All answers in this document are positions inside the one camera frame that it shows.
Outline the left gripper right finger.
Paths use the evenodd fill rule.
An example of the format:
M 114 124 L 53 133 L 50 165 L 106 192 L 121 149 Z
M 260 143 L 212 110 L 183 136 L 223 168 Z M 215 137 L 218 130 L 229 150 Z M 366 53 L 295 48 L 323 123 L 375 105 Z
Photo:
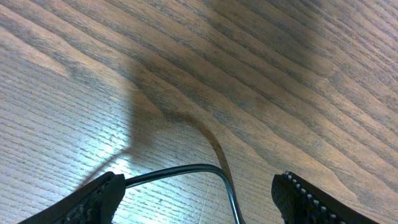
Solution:
M 276 174 L 272 200 L 288 224 L 376 224 L 293 172 Z

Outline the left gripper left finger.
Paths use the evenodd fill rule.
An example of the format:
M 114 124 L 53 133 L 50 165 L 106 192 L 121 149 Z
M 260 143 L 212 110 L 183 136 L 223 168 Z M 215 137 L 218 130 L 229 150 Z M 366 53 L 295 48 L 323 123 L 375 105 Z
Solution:
M 106 172 L 22 224 L 111 223 L 126 191 L 125 176 Z

